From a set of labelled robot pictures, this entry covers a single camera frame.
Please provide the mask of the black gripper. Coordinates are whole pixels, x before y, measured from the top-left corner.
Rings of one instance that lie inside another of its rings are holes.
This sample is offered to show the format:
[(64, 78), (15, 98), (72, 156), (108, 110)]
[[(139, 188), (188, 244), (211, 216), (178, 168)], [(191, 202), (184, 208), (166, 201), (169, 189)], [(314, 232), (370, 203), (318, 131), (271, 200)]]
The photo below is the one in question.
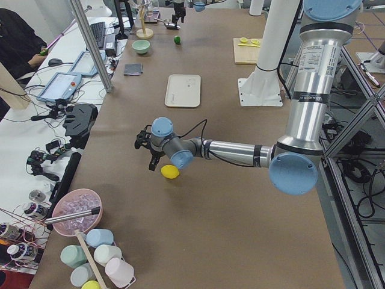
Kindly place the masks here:
[(173, 2), (174, 14), (172, 15), (172, 22), (178, 23), (180, 20), (184, 23), (185, 18), (185, 4), (184, 2)]
[(135, 149), (144, 147), (150, 151), (152, 158), (149, 163), (149, 170), (155, 171), (159, 163), (159, 159), (164, 156), (164, 153), (163, 151), (156, 151), (151, 147), (151, 133), (147, 131), (149, 127), (151, 127), (151, 125), (146, 125), (145, 128), (137, 134), (134, 147)]

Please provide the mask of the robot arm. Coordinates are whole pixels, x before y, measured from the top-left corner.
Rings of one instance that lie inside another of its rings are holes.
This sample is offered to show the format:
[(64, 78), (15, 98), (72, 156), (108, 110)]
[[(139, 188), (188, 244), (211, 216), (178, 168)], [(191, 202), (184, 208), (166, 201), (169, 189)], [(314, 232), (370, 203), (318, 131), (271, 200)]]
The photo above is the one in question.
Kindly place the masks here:
[(241, 167), (266, 167), (280, 191), (300, 195), (318, 180), (322, 156), (319, 142), (337, 62), (343, 45), (353, 34), (360, 1), (273, 1), (263, 34), (262, 49), (254, 72), (238, 86), (243, 106), (274, 106), (280, 100), (273, 87), (276, 69), (289, 39), (290, 23), (299, 6), (304, 9), (300, 29), (303, 47), (296, 75), (285, 134), (275, 145), (231, 143), (195, 137), (184, 140), (174, 132), (170, 119), (159, 117), (136, 137), (134, 146), (146, 148), (154, 170), (163, 156), (179, 169), (194, 157), (217, 158)]

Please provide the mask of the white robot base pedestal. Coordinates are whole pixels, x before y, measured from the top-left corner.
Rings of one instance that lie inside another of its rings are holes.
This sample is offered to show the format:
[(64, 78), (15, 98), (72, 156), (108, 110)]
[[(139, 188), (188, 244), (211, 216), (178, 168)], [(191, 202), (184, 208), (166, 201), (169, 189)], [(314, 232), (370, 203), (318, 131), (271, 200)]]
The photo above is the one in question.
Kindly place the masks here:
[(289, 38), (300, 0), (271, 2), (254, 72), (238, 80), (240, 104), (243, 107), (281, 107), (278, 70)]

